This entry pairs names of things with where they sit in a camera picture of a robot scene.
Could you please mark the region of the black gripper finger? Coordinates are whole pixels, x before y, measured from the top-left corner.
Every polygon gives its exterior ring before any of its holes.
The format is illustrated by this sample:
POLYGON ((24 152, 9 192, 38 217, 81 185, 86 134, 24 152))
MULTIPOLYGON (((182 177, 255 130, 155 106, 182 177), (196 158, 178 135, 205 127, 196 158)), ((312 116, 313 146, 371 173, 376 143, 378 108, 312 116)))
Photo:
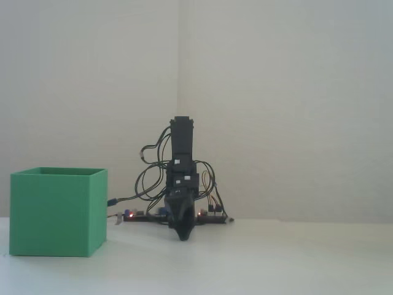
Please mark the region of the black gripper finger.
POLYGON ((165 205, 168 209, 168 224, 174 229, 180 241, 189 238, 189 224, 185 213, 189 207, 189 198, 184 195, 167 195, 165 205))
POLYGON ((195 226, 195 202, 192 195, 187 197, 184 210, 184 240, 188 240, 195 226))

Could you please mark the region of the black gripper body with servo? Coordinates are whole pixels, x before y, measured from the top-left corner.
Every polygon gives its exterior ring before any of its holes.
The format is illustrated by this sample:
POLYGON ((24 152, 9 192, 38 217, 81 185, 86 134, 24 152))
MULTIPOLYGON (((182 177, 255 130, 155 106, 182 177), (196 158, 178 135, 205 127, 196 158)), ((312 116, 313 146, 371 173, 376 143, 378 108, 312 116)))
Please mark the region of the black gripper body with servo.
POLYGON ((184 175, 182 173, 167 173, 165 196, 175 192, 190 192, 194 197, 199 196, 200 175, 198 173, 184 175))

